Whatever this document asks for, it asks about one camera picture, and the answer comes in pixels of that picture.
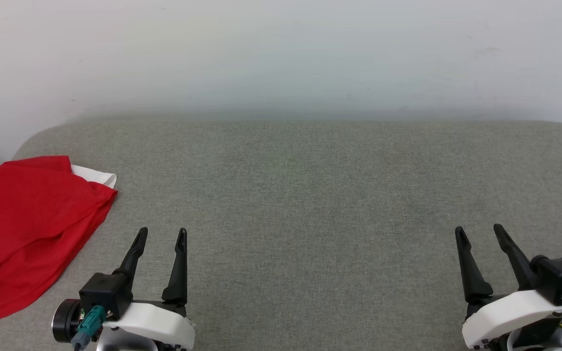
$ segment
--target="red fabric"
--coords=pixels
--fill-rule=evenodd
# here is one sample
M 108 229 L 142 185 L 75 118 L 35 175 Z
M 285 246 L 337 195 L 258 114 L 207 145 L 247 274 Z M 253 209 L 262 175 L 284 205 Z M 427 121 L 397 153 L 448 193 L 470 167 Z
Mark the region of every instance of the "red fabric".
M 56 282 L 105 220 L 116 193 L 71 173 L 68 156 L 0 166 L 0 318 Z

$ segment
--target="green cable connector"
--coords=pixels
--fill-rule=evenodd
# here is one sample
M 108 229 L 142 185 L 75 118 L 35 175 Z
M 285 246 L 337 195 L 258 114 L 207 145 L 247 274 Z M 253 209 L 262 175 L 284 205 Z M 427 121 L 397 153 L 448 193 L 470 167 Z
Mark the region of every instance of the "green cable connector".
M 99 329 L 103 326 L 103 322 L 107 319 L 107 312 L 101 306 L 92 307 L 92 309 L 85 314 L 84 320 L 78 328 L 78 332 L 71 339 L 75 351 L 85 349 Z

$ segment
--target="white wall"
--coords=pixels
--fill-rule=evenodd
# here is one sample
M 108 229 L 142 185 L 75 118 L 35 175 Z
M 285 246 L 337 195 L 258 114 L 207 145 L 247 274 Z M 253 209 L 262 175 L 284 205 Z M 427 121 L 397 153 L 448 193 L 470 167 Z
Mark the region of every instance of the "white wall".
M 0 0 L 0 161 L 76 118 L 562 120 L 562 0 Z

